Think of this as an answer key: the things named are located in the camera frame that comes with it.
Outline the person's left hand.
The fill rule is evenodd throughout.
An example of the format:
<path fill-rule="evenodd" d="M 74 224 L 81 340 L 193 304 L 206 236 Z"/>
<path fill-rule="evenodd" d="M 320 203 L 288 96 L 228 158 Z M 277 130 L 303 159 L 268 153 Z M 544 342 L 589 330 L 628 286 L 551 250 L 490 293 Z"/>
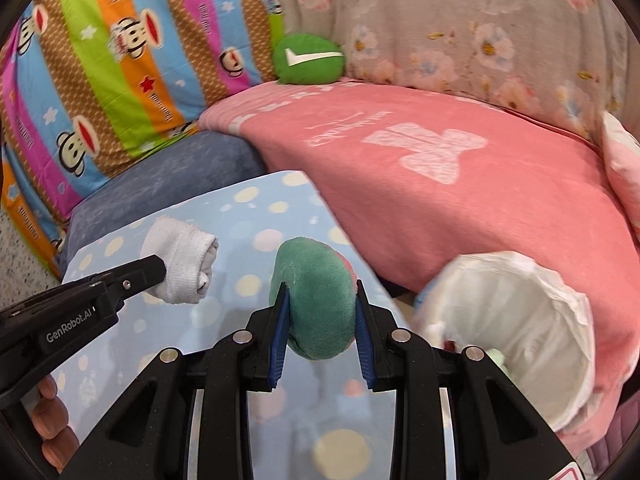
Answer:
<path fill-rule="evenodd" d="M 55 380 L 50 375 L 43 378 L 37 391 L 40 399 L 30 419 L 42 440 L 43 457 L 58 472 L 62 472 L 77 452 L 79 440 L 70 426 L 68 411 L 58 396 Z"/>

